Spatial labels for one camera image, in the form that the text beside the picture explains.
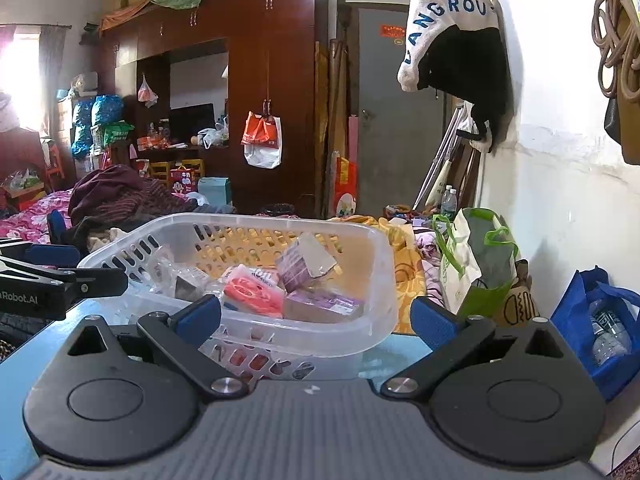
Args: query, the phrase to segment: yellow blanket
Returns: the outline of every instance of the yellow blanket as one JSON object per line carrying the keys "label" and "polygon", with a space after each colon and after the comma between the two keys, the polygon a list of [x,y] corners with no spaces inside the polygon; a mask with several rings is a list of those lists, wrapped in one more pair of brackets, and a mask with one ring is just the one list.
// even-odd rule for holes
{"label": "yellow blanket", "polygon": [[422,271],[422,260],[415,248],[415,237],[411,224],[396,226],[389,224],[389,221],[385,218],[377,221],[371,216],[361,215],[340,220],[375,227],[386,234],[389,245],[391,245],[394,252],[394,267],[396,271],[399,315],[395,332],[413,334],[414,331],[411,329],[409,319],[411,302],[417,296],[424,296],[426,282]]}

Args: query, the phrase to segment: white laundry basket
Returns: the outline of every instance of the white laundry basket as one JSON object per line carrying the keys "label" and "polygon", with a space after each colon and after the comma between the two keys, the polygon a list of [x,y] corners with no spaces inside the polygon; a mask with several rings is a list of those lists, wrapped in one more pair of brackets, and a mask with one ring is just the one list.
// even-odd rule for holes
{"label": "white laundry basket", "polygon": [[310,232],[338,262],[334,284],[365,301],[364,314],[339,324],[318,324],[222,310],[220,328],[200,351],[250,384],[260,378],[343,379],[357,375],[362,353],[385,339],[398,322],[393,254],[385,235],[358,224],[183,213],[149,222],[112,242],[79,267],[119,267],[129,275],[120,298],[101,298],[127,322],[155,310],[174,314],[188,302],[152,294],[149,259],[168,248],[178,263],[214,278],[229,266],[271,267],[295,238]]}

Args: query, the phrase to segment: table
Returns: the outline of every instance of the table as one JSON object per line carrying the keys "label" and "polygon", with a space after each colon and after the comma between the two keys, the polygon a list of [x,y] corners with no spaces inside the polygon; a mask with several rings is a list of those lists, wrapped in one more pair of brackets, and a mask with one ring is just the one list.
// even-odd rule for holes
{"label": "table", "polygon": [[[0,480],[16,480],[38,461],[22,423],[22,404],[62,343],[88,314],[100,314],[107,323],[117,323],[111,310],[85,300],[66,314],[66,320],[47,326],[0,365]],[[364,352],[360,377],[379,388],[390,376],[430,352],[416,336],[392,334]]]}

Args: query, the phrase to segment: green bag handle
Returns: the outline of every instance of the green bag handle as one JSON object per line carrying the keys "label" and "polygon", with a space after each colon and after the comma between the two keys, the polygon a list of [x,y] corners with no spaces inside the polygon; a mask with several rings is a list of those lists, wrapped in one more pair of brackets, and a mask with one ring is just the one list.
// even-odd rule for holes
{"label": "green bag handle", "polygon": [[436,233],[436,243],[438,245],[438,248],[440,249],[440,252],[442,252],[442,255],[453,266],[453,268],[458,271],[460,278],[462,278],[462,276],[465,275],[465,269],[463,269],[462,266],[458,263],[453,253],[449,251],[447,243],[444,241],[444,236],[442,236],[442,233],[436,225],[436,222],[444,222],[447,225],[447,234],[449,235],[449,238],[455,242],[456,239],[453,235],[451,220],[449,220],[444,215],[433,215],[433,219],[431,219],[431,221],[433,222],[433,230]]}
{"label": "green bag handle", "polygon": [[497,228],[494,231],[487,231],[484,235],[484,244],[486,246],[500,246],[500,245],[512,245],[513,246],[513,257],[516,258],[518,256],[518,246],[515,242],[511,242],[510,240],[496,240],[498,236],[509,235],[511,231],[508,227],[502,226]]}

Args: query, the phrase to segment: bed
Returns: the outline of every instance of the bed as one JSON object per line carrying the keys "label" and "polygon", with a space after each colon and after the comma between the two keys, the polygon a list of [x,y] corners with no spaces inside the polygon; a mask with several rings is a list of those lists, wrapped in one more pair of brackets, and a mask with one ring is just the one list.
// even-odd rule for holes
{"label": "bed", "polygon": [[47,214],[57,209],[62,213],[66,226],[71,227],[67,213],[70,198],[71,190],[57,191],[38,200],[30,208],[0,220],[0,238],[21,238],[35,244],[48,244]]}

